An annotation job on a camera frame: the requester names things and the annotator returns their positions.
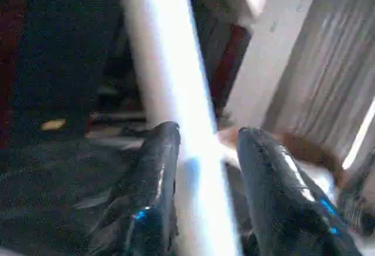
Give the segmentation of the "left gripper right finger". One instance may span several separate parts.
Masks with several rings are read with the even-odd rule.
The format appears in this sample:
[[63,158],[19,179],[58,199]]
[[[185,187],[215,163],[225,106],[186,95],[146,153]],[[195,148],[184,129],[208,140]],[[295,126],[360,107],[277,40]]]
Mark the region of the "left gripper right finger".
[[240,128],[237,153],[260,255],[360,255],[336,207],[271,134]]

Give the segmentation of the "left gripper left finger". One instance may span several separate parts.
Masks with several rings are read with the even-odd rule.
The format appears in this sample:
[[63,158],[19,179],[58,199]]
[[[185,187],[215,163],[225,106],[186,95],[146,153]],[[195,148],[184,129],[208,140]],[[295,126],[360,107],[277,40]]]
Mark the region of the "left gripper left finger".
[[173,121],[147,132],[130,172],[110,191],[90,233],[87,255],[171,255],[179,146],[179,126]]

